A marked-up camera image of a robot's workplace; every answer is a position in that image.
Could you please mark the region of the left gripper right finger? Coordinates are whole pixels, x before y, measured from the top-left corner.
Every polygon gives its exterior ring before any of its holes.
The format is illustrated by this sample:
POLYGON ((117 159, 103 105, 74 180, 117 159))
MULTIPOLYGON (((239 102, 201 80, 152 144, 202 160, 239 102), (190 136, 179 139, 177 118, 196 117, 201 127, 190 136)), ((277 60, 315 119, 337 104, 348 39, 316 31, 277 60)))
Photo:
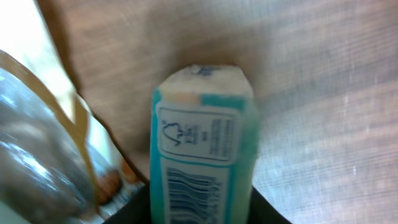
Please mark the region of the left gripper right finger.
POLYGON ((291 224, 258 191, 252 188, 247 224, 291 224))

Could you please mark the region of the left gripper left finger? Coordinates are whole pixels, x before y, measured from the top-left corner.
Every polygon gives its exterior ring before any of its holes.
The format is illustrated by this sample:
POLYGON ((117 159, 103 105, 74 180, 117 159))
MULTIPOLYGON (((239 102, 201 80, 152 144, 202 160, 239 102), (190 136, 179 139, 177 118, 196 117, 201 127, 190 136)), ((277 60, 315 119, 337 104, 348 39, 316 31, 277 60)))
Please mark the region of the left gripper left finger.
POLYGON ((139 189, 123 208, 103 224, 151 224, 149 185, 139 189))

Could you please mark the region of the snack packet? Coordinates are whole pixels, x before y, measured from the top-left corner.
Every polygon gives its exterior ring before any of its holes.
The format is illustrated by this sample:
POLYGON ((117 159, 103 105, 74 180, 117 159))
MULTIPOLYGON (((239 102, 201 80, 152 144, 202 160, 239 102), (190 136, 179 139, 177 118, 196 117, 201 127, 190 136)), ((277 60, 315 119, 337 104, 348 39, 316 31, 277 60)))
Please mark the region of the snack packet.
POLYGON ((142 182, 78 94, 37 1, 1 2, 1 222, 103 223, 142 182))

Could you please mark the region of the teal tissue pack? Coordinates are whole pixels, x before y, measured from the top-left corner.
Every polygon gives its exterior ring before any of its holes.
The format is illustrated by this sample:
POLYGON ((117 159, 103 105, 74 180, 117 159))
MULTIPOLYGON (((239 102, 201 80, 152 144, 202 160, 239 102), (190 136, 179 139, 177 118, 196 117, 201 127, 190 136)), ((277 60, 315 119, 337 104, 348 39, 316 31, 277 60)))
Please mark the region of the teal tissue pack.
POLYGON ((153 223, 246 223, 259 147, 254 92, 232 65, 192 65, 152 98, 153 223))

